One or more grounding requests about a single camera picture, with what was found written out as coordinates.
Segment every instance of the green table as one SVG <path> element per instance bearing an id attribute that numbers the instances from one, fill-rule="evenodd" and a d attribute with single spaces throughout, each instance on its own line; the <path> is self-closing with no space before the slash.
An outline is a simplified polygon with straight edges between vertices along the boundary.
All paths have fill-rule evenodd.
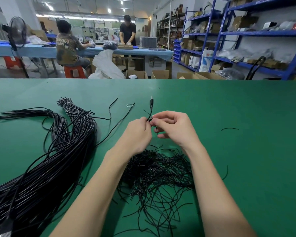
<path id="1" fill-rule="evenodd" d="M 0 79 L 0 112 L 46 107 L 64 114 L 56 101 L 68 96 L 96 116 L 99 139 L 128 111 L 126 119 L 96 151 L 87 180 L 99 167 L 105 152 L 123 133 L 129 121 L 146 116 L 154 98 L 154 113 L 163 110 L 186 112 L 231 195 L 259 236 L 296 236 L 296 82 L 295 81 L 202 81 L 202 80 L 95 80 L 95 79 Z M 42 118 L 0 122 L 0 184 L 23 173 L 43 153 L 46 131 Z M 233 127 L 239 130 L 223 130 Z M 153 134 L 153 145 L 176 148 L 170 140 Z M 186 192 L 181 222 L 174 236 L 200 236 L 195 195 Z M 111 204 L 102 236 L 137 228 L 137 210 L 130 204 Z M 42 236 L 48 236 L 57 221 Z M 139 231 L 117 236 L 152 236 Z"/>

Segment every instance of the man in black shirt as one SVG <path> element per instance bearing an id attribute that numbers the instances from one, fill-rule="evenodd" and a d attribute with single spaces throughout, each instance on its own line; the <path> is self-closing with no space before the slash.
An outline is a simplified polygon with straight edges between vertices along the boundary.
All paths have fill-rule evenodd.
<path id="1" fill-rule="evenodd" d="M 136 46 L 136 25 L 130 21 L 130 16 L 124 16 L 124 23 L 120 26 L 120 38 L 122 44 L 133 45 Z M 126 68 L 123 71 L 128 70 L 128 59 L 125 60 Z"/>

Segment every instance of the fan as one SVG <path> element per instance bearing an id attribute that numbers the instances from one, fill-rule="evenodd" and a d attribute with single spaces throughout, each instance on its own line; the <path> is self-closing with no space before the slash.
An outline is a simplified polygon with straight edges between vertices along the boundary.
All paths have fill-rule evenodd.
<path id="1" fill-rule="evenodd" d="M 13 17 L 10 21 L 9 26 L 2 25 L 2 30 L 4 30 L 8 34 L 8 39 L 12 50 L 16 52 L 16 55 L 21 62 L 21 67 L 23 69 L 25 77 L 29 78 L 24 63 L 18 53 L 18 48 L 22 48 L 26 44 L 27 28 L 24 20 L 20 17 Z"/>

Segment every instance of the pillar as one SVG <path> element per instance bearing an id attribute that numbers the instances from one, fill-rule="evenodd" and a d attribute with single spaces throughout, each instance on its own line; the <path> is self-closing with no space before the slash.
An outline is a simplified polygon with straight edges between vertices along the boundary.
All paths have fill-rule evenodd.
<path id="1" fill-rule="evenodd" d="M 33 30 L 41 30 L 32 0 L 0 0 L 0 7 L 8 22 L 17 16 L 22 18 Z"/>

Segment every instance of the stool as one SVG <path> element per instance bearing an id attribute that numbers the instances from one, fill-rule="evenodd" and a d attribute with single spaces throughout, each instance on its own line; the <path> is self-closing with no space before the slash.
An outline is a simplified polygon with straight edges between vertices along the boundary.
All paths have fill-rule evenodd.
<path id="1" fill-rule="evenodd" d="M 14 66 L 18 66 L 22 68 L 21 60 L 19 58 L 15 57 L 15 61 L 12 61 L 10 56 L 4 56 L 3 58 L 4 58 L 4 61 L 6 62 L 7 69 L 10 69 L 11 67 L 14 67 Z"/>
<path id="2" fill-rule="evenodd" d="M 83 72 L 83 68 L 81 66 L 75 66 L 75 67 L 64 66 L 64 69 L 65 69 L 66 78 L 74 78 L 73 70 L 78 71 L 79 77 L 76 77 L 76 78 L 80 78 L 80 79 L 86 78 L 85 73 Z"/>

